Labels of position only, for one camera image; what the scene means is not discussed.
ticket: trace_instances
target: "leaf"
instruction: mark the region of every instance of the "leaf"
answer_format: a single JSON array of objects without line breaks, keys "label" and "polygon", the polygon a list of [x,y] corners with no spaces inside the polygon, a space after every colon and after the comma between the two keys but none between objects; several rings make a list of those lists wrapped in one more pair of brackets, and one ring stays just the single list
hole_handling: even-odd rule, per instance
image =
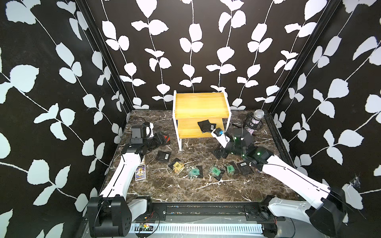
[{"label": "leaf", "polygon": [[78,19],[78,23],[81,26],[82,30],[87,30],[89,26],[87,25],[87,22],[86,22],[85,18],[83,17],[82,12],[77,11],[77,19]]},{"label": "leaf", "polygon": [[93,64],[100,70],[103,69],[103,60],[102,54],[98,51],[94,51],[93,56],[91,57]]},{"label": "leaf", "polygon": [[98,122],[100,122],[103,119],[103,113],[102,112],[96,112],[94,114],[94,125],[96,125]]},{"label": "leaf", "polygon": [[288,96],[290,99],[293,99],[295,97],[295,89],[294,88],[288,88]]},{"label": "leaf", "polygon": [[295,165],[296,167],[300,167],[300,166],[301,166],[300,159],[299,159],[299,157],[297,157],[297,156],[295,157],[294,165]]},{"label": "leaf", "polygon": [[292,59],[292,60],[290,60],[290,61],[286,64],[286,66],[284,67],[284,70],[290,70],[290,69],[292,69],[292,67],[294,66],[295,62],[296,62],[296,59]]},{"label": "leaf", "polygon": [[102,21],[102,30],[103,34],[107,38],[111,38],[113,40],[117,40],[117,33],[115,30],[115,26],[112,22],[110,21]]},{"label": "leaf", "polygon": [[245,88],[250,88],[250,87],[256,86],[256,85],[258,85],[258,82],[256,80],[249,80],[245,84]]},{"label": "leaf", "polygon": [[323,68],[324,66],[326,66],[329,63],[330,63],[330,59],[327,56],[322,56],[319,59],[319,62],[317,63],[317,67],[320,69],[320,68]]},{"label": "leaf", "polygon": [[258,48],[258,51],[260,53],[264,52],[265,50],[267,50],[267,48],[270,47],[272,43],[272,38],[266,38],[264,39],[260,44],[259,44],[259,48]]},{"label": "leaf", "polygon": [[142,105],[142,100],[140,99],[140,98],[138,98],[138,97],[134,97],[133,99],[132,99],[132,103],[134,104],[134,105],[138,105],[138,106],[141,106]]},{"label": "leaf", "polygon": [[69,108],[65,108],[59,112],[59,115],[61,116],[62,122],[66,126],[71,126],[73,124],[74,115],[75,115],[75,112],[73,110]]},{"label": "leaf", "polygon": [[49,182],[49,165],[45,160],[33,160],[29,167],[27,181],[38,185]]},{"label": "leaf", "polygon": [[157,85],[156,88],[163,95],[166,94],[170,89],[170,87],[168,85],[166,85],[165,83]]},{"label": "leaf", "polygon": [[82,155],[90,156],[94,155],[94,140],[89,138],[82,146]]},{"label": "leaf", "polygon": [[232,18],[232,27],[239,28],[246,24],[246,15],[243,11],[238,10]]},{"label": "leaf", "polygon": [[306,25],[304,25],[300,29],[298,33],[298,37],[306,37],[310,35],[314,31],[316,24],[317,24],[316,22],[309,22]]},{"label": "leaf", "polygon": [[342,189],[345,192],[345,202],[350,204],[353,208],[363,209],[362,197],[359,192],[349,184],[344,184]]},{"label": "leaf", "polygon": [[326,131],[324,132],[323,137],[324,137],[325,140],[327,141],[328,145],[332,147],[333,144],[335,143],[335,138],[333,137],[333,134],[332,134],[332,132],[331,132],[330,129],[328,129],[328,130],[326,130]]},{"label": "leaf", "polygon": [[149,59],[149,67],[154,72],[155,72],[155,68],[156,68],[157,63],[158,63],[158,61],[156,59],[154,59],[154,58]]},{"label": "leaf", "polygon": [[77,200],[75,201],[74,205],[78,212],[82,212],[83,209],[86,207],[88,203],[87,197],[85,194],[81,193]]},{"label": "leaf", "polygon": [[57,2],[57,6],[59,8],[65,9],[66,11],[70,12],[71,14],[74,14],[75,10],[77,9],[77,7],[75,6],[75,2],[72,2],[72,1],[70,1],[68,3]]},{"label": "leaf", "polygon": [[324,101],[319,105],[319,111],[330,118],[335,118],[335,107],[330,101]]},{"label": "leaf", "polygon": [[276,73],[285,64],[286,64],[286,61],[284,61],[282,59],[280,61],[278,61],[274,67],[274,73]]},{"label": "leaf", "polygon": [[192,82],[188,79],[181,80],[179,84],[188,88],[192,87]]},{"label": "leaf", "polygon": [[308,0],[304,7],[304,19],[308,20],[324,9],[327,0]]},{"label": "leaf", "polygon": [[136,66],[133,62],[125,64],[124,70],[132,77],[136,73]]},{"label": "leaf", "polygon": [[300,129],[302,129],[302,128],[300,127],[300,123],[297,122],[297,123],[295,123],[295,124],[292,126],[291,131],[294,131],[294,130],[300,130]]},{"label": "leaf", "polygon": [[323,47],[318,46],[315,49],[314,55],[312,57],[312,63],[316,63],[322,56],[323,54]]},{"label": "leaf", "polygon": [[136,78],[132,81],[132,84],[135,86],[135,87],[139,87],[140,85],[143,85],[143,84],[146,84],[146,82],[144,82],[143,80],[139,79],[139,78]]},{"label": "leaf", "polygon": [[192,43],[192,50],[193,52],[197,53],[200,51],[200,49],[203,47],[204,43],[202,42],[193,42]]},{"label": "leaf", "polygon": [[348,147],[357,147],[361,145],[363,139],[364,137],[362,137],[359,133],[347,129],[340,134],[338,143]]},{"label": "leaf", "polygon": [[307,139],[307,132],[306,132],[306,130],[300,130],[299,132],[298,132],[298,138],[299,138],[299,140],[301,141],[301,142],[305,142],[306,141],[306,139]]},{"label": "leaf", "polygon": [[369,37],[358,46],[356,52],[353,54],[353,60],[355,60],[357,57],[367,52],[368,50],[377,48],[377,46],[378,44],[376,38],[374,36]]},{"label": "leaf", "polygon": [[219,70],[220,74],[227,74],[235,71],[235,67],[232,64],[224,64]]},{"label": "leaf", "polygon": [[230,46],[222,47],[217,50],[219,61],[223,64],[234,55],[234,50]]},{"label": "leaf", "polygon": [[164,54],[164,51],[161,51],[161,50],[154,51],[153,49],[149,49],[149,48],[145,48],[144,50],[157,58],[163,56]]},{"label": "leaf", "polygon": [[157,6],[156,0],[136,0],[136,3],[146,18],[151,16]]},{"label": "leaf", "polygon": [[127,36],[121,35],[118,40],[118,44],[122,50],[128,50],[130,47],[130,40]]},{"label": "leaf", "polygon": [[216,70],[216,69],[220,69],[221,67],[219,66],[219,65],[216,65],[216,64],[211,64],[211,65],[207,65],[207,69],[209,70],[209,71],[214,71],[214,70]]},{"label": "leaf", "polygon": [[247,43],[247,48],[249,49],[251,53],[256,52],[258,50],[258,47],[259,47],[259,43],[256,41]]},{"label": "leaf", "polygon": [[13,209],[3,214],[0,214],[0,237],[1,238],[5,238],[6,229],[9,225],[9,220],[12,218],[12,216],[13,216]]},{"label": "leaf", "polygon": [[167,69],[167,68],[171,67],[172,65],[171,65],[171,62],[167,58],[161,57],[160,61],[159,61],[159,66],[162,69]]},{"label": "leaf", "polygon": [[35,206],[42,206],[42,205],[47,204],[47,202],[48,202],[50,196],[52,195],[52,193],[54,192],[55,189],[56,189],[56,186],[55,186],[55,185],[46,187],[46,188],[45,188],[45,189],[38,195],[38,197],[34,200],[33,205],[35,205]]},{"label": "leaf", "polygon": [[232,16],[227,13],[227,12],[223,12],[221,13],[221,15],[219,16],[219,20],[218,20],[218,29],[219,29],[219,32],[222,33],[222,31],[224,30],[224,27],[226,25],[226,23],[232,18]]},{"label": "leaf", "polygon": [[192,83],[201,83],[202,77],[195,77],[191,80]]},{"label": "leaf", "polygon": [[32,90],[39,72],[39,68],[31,65],[17,65],[9,73],[11,84],[18,90],[28,93]]},{"label": "leaf", "polygon": [[338,36],[332,37],[330,42],[328,42],[328,45],[324,51],[324,55],[327,56],[333,56],[333,54],[336,52],[336,50],[339,48],[341,42],[341,38]]},{"label": "leaf", "polygon": [[296,52],[290,53],[287,50],[282,50],[280,53],[282,55],[284,55],[286,57],[286,59],[292,59],[292,58],[295,58],[298,55],[298,53],[296,53]]},{"label": "leaf", "polygon": [[336,160],[336,162],[340,165],[343,165],[343,155],[341,154],[340,150],[336,147],[328,147],[327,148],[327,154],[332,159]]},{"label": "leaf", "polygon": [[381,111],[381,97],[375,94],[370,94],[365,104],[365,111],[376,113]]},{"label": "leaf", "polygon": [[374,176],[381,176],[381,165],[378,166],[373,172]]},{"label": "leaf", "polygon": [[133,26],[137,31],[141,31],[143,28],[148,27],[148,24],[143,21],[134,21],[131,23],[131,26]]},{"label": "leaf", "polygon": [[381,47],[377,48],[369,57],[369,63],[377,66],[381,65]]},{"label": "leaf", "polygon": [[256,98],[254,98],[254,99],[255,99],[255,101],[257,101],[257,102],[266,100],[266,98],[264,98],[264,97],[256,97]]},{"label": "leaf", "polygon": [[164,31],[167,31],[169,28],[164,22],[155,19],[148,24],[148,29],[151,35],[158,35]]},{"label": "leaf", "polygon": [[301,93],[295,94],[295,98],[297,99],[298,102],[302,101],[304,96]]},{"label": "leaf", "polygon": [[202,30],[201,30],[200,24],[195,24],[195,23],[191,24],[189,26],[189,35],[192,42],[201,40]]},{"label": "leaf", "polygon": [[36,18],[30,9],[26,8],[22,3],[10,1],[6,3],[5,14],[8,21],[23,22],[29,25],[36,23]]},{"label": "leaf", "polygon": [[184,52],[188,53],[191,51],[192,44],[187,38],[183,37],[180,39],[180,46]]},{"label": "leaf", "polygon": [[96,108],[96,101],[95,101],[95,98],[92,94],[88,94],[88,95],[84,96],[82,99],[83,99],[83,103],[85,104],[86,107]]},{"label": "leaf", "polygon": [[260,69],[261,69],[261,65],[260,64],[255,64],[253,66],[250,66],[247,69],[247,77],[250,78],[251,76],[256,75],[259,72]]},{"label": "leaf", "polygon": [[283,144],[285,145],[287,152],[290,152],[290,144],[286,139],[283,139]]},{"label": "leaf", "polygon": [[300,29],[302,29],[302,26],[299,25],[298,23],[285,25],[285,30],[287,33],[293,32],[295,30],[300,30]]},{"label": "leaf", "polygon": [[314,99],[319,100],[320,102],[324,101],[323,94],[321,92],[319,92],[319,90],[317,90],[317,89],[313,90],[312,97]]},{"label": "leaf", "polygon": [[74,55],[62,42],[56,46],[56,52],[67,65],[70,67],[73,65]]},{"label": "leaf", "polygon": [[308,176],[307,170],[303,167],[297,167],[296,170],[304,174],[305,176]]},{"label": "leaf", "polygon": [[312,160],[309,154],[302,154],[300,156],[300,164],[301,165],[310,165],[312,164]]},{"label": "leaf", "polygon": [[170,102],[170,101],[173,101],[173,95],[171,94],[167,94],[164,96],[164,102]]},{"label": "leaf", "polygon": [[328,98],[341,98],[347,96],[348,93],[348,82],[339,78],[332,80],[328,90]]},{"label": "leaf", "polygon": [[50,106],[48,112],[46,113],[41,113],[38,117],[34,119],[34,123],[40,123],[49,119],[55,119],[58,114],[58,103]]},{"label": "leaf", "polygon": [[306,75],[303,73],[298,78],[298,90],[301,90],[306,85],[306,82],[307,78]]},{"label": "leaf", "polygon": [[182,71],[184,72],[184,74],[188,75],[189,78],[192,78],[194,74],[194,67],[189,64],[184,64],[182,66]]},{"label": "leaf", "polygon": [[241,99],[241,98],[236,98],[236,99],[232,102],[232,105],[238,107],[239,105],[241,105],[241,103],[242,103],[242,99]]},{"label": "leaf", "polygon": [[78,21],[74,18],[69,18],[69,23],[74,34],[78,37],[78,39],[82,40],[81,34],[79,34]]},{"label": "leaf", "polygon": [[271,94],[276,93],[279,90],[279,87],[277,85],[272,85],[266,88],[266,94],[267,96],[270,96]]},{"label": "leaf", "polygon": [[160,99],[164,99],[164,98],[161,97],[161,96],[153,96],[152,98],[153,98],[154,100],[156,100],[156,101],[157,101],[157,100],[160,100]]},{"label": "leaf", "polygon": [[265,103],[270,103],[270,102],[273,102],[274,99],[275,99],[275,96],[271,96],[271,97],[266,98],[266,100],[264,102]]}]

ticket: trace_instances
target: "small packet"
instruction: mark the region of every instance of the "small packet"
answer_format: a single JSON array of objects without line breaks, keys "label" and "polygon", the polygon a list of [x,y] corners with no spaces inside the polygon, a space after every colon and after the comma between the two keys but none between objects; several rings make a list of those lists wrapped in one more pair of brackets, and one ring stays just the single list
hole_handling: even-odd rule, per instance
[{"label": "small packet", "polygon": [[165,152],[165,151],[159,150],[157,152],[155,159],[160,161],[160,162],[169,162],[170,156],[171,156],[171,152]]},{"label": "small packet", "polygon": [[185,165],[181,160],[176,158],[168,165],[168,167],[171,168],[176,174],[179,174],[185,168]]},{"label": "small packet", "polygon": [[135,181],[146,179],[146,165],[139,165],[135,171]]}]

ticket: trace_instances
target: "marble floor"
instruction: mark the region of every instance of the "marble floor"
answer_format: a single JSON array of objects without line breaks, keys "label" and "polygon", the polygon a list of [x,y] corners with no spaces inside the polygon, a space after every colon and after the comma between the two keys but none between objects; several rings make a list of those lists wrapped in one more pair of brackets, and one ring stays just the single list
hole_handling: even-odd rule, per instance
[{"label": "marble floor", "polygon": [[[232,111],[231,122],[241,125],[248,111]],[[196,201],[261,201],[266,195],[276,195],[283,199],[296,200],[293,190],[281,183],[279,180],[263,174],[254,172],[247,176],[229,177],[226,173],[220,181],[208,175],[209,168],[216,164],[224,168],[223,164],[230,161],[241,162],[239,156],[229,155],[226,160],[217,160],[210,152],[218,142],[215,138],[183,139],[183,152],[178,152],[176,132],[170,110],[134,110],[125,128],[120,146],[117,149],[111,168],[107,174],[106,182],[114,174],[120,161],[121,150],[128,144],[131,136],[131,126],[141,124],[144,118],[154,124],[154,132],[163,131],[171,137],[171,144],[160,146],[146,155],[146,179],[135,181],[133,178],[128,189],[127,200],[131,201],[138,196],[151,196],[153,201],[167,202],[196,202]],[[270,130],[263,119],[264,126],[255,132],[256,145],[263,146],[275,154],[279,152],[272,139]],[[177,175],[167,163],[155,160],[159,150],[171,152],[170,161],[179,158],[185,163],[186,168]],[[189,166],[203,166],[203,178],[189,179],[186,169]]]}]

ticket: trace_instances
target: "white vent grille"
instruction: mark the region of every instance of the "white vent grille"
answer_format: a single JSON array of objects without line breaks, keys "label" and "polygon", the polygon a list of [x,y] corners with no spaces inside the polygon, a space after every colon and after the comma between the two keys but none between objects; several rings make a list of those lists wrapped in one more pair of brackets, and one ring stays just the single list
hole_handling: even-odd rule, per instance
[{"label": "white vent grille", "polygon": [[[132,224],[130,232],[139,232],[139,224]],[[262,234],[261,224],[177,224],[164,223],[160,224],[155,233],[181,233],[181,234],[198,234],[198,235],[253,235]]]}]

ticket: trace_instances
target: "yellow wooden shelf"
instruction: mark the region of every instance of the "yellow wooden shelf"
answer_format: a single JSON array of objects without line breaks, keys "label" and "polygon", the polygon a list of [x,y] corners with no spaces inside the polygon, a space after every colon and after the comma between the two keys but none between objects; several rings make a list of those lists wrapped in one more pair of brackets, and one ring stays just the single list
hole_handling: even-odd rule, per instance
[{"label": "yellow wooden shelf", "polygon": [[175,106],[176,119],[229,116],[224,93],[178,93]]},{"label": "yellow wooden shelf", "polygon": [[179,138],[207,138],[212,137],[211,133],[205,132],[202,133],[197,122],[209,120],[210,123],[216,123],[216,128],[221,128],[224,130],[224,124],[222,118],[182,118],[178,119],[178,131]]}]

